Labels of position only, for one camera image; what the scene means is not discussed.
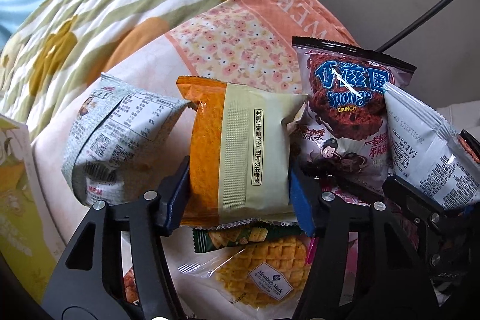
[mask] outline white snack package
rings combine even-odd
[[[102,74],[81,106],[65,147],[62,174],[90,206],[137,199],[158,168],[158,148],[190,101],[165,97]]]
[[[480,200],[480,165],[439,113],[391,83],[383,86],[394,171],[445,209]]]

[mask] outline black cable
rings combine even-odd
[[[408,36],[410,33],[412,33],[416,28],[423,25],[425,22],[427,22],[430,18],[432,18],[435,14],[437,14],[440,10],[442,10],[444,7],[446,7],[452,1],[453,0],[441,0],[440,2],[438,2],[429,11],[427,11],[420,18],[418,18],[415,22],[413,22],[412,24],[407,26],[399,34],[397,34],[394,38],[390,39],[385,44],[383,44],[380,48],[378,48],[377,52],[384,52],[388,48],[390,48],[391,46],[393,46],[397,42],[399,42],[401,39],[404,39],[406,36]]]

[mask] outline red snack package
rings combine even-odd
[[[294,37],[309,102],[291,140],[309,171],[329,168],[382,193],[391,159],[383,85],[408,85],[416,67],[353,45]]]

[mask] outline pink floral fabric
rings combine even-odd
[[[198,15],[170,35],[199,76],[301,92],[295,51],[236,0]]]

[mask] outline cartoon character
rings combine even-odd
[[[85,114],[88,113],[87,107],[88,107],[88,105],[90,105],[90,103],[92,102],[92,99],[93,99],[93,97],[89,97],[89,98],[87,98],[87,100],[82,104],[82,106],[81,106],[81,108],[80,108],[80,110],[78,111],[78,114],[77,114],[77,120],[80,120]]]
[[[332,159],[333,157],[340,157],[335,151],[338,148],[337,139],[328,139],[323,143],[322,157],[325,159]]]
[[[340,160],[339,169],[346,172],[360,172],[367,166],[367,158],[357,155],[354,152],[349,152]]]

